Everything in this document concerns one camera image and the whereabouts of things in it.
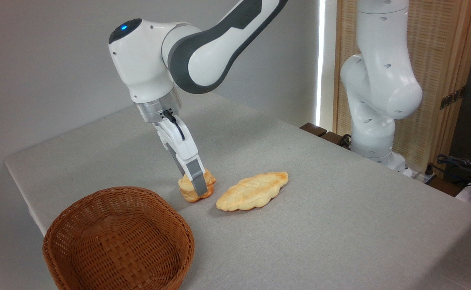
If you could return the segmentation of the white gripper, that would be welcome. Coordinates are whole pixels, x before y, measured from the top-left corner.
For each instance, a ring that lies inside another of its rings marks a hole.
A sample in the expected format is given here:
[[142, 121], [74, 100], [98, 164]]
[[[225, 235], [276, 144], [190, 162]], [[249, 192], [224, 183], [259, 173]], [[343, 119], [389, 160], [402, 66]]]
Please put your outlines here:
[[186, 175], [191, 181], [195, 194], [199, 197], [208, 192], [204, 178], [204, 167], [198, 154], [197, 146], [186, 124], [176, 117], [176, 123], [165, 118], [153, 123], [164, 147], [170, 147], [170, 154], [181, 175]]

